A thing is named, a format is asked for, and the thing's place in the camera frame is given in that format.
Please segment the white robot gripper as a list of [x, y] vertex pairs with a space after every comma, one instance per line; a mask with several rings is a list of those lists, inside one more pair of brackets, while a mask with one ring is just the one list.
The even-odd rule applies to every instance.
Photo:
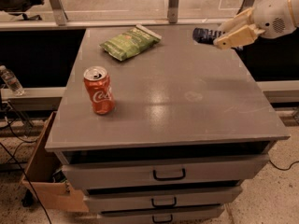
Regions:
[[[255, 24], [251, 24], [252, 10]], [[223, 33], [213, 45], [218, 49], [242, 47], [254, 43], [259, 36], [274, 39], [291, 34], [298, 27], [299, 0], [263, 0], [221, 24], [218, 30]]]

